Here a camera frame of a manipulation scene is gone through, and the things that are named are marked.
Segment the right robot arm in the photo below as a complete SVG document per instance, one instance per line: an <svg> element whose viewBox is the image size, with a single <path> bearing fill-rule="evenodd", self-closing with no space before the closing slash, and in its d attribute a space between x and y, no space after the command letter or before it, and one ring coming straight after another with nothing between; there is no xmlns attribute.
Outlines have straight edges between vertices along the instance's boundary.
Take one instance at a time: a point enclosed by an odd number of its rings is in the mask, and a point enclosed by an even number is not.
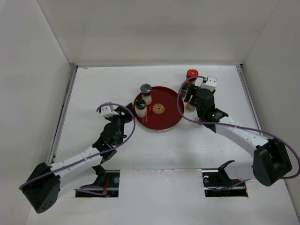
<svg viewBox="0 0 300 225"><path fill-rule="evenodd" d="M198 124L231 140L252 158L252 165L235 166L217 174L222 185L229 185L234 178L256 179L264 186L271 186L292 170L285 144L278 138L258 135L258 130L239 126L227 113L215 106L214 92L192 85L188 88L186 103L196 108Z"/></svg>

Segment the clear cap salt grinder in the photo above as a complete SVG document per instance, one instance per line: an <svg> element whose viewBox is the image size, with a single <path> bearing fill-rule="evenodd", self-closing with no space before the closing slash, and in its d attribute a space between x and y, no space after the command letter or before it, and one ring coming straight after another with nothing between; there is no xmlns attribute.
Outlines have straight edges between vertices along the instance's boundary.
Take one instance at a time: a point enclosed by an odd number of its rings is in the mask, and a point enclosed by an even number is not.
<svg viewBox="0 0 300 225"><path fill-rule="evenodd" d="M145 101L146 105L150 105L152 102L152 98L151 98L152 86L148 83L144 83L140 86L140 91L142 94L142 99Z"/></svg>

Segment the pink lid spice jar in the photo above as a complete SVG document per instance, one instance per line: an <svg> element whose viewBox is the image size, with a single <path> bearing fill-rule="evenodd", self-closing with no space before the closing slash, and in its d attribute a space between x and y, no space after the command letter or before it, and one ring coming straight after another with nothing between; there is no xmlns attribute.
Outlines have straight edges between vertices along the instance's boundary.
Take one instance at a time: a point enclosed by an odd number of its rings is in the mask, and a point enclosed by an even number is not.
<svg viewBox="0 0 300 225"><path fill-rule="evenodd" d="M190 112L194 112L196 110L195 106L191 105L190 103L186 104L186 109Z"/></svg>

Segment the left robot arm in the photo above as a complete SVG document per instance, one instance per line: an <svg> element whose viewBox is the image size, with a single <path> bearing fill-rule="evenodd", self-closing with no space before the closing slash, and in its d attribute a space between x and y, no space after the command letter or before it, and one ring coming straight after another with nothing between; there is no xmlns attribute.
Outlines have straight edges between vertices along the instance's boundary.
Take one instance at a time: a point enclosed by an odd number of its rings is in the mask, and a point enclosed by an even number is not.
<svg viewBox="0 0 300 225"><path fill-rule="evenodd" d="M19 187L36 213L47 211L69 191L90 194L89 185L100 187L104 184L106 171L101 165L129 140L131 136L124 134L125 124L135 121L132 103L116 106L114 108L113 103L107 102L97 108L97 112L109 122L94 144L67 160L51 165L38 164Z"/></svg>

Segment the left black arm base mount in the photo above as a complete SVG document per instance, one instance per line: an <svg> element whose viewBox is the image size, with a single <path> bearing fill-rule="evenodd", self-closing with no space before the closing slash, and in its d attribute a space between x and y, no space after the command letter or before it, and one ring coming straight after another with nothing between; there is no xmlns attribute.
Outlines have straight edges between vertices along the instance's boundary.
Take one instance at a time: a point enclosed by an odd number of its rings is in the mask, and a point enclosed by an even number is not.
<svg viewBox="0 0 300 225"><path fill-rule="evenodd" d="M105 170L101 165L94 166L97 178L89 188L91 192L101 193L99 197L118 197L120 184L120 170Z"/></svg>

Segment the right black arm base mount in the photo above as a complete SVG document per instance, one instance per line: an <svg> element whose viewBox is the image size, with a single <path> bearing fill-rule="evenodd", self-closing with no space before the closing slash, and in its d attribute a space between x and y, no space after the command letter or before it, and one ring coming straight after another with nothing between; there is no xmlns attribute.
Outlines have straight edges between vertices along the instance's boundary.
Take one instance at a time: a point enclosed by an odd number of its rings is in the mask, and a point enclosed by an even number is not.
<svg viewBox="0 0 300 225"><path fill-rule="evenodd" d="M202 180L206 197L248 197L245 182L241 179L230 179L225 168L234 162L230 160L218 168L203 169Z"/></svg>

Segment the black knob cap salt bottle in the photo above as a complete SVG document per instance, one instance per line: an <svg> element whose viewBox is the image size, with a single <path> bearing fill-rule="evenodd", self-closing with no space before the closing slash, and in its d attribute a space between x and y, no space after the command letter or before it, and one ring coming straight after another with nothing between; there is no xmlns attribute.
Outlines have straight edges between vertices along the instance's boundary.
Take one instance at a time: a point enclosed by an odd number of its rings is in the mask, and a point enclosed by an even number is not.
<svg viewBox="0 0 300 225"><path fill-rule="evenodd" d="M135 114L139 118L144 118L147 115L147 105L142 98L138 98L134 104Z"/></svg>

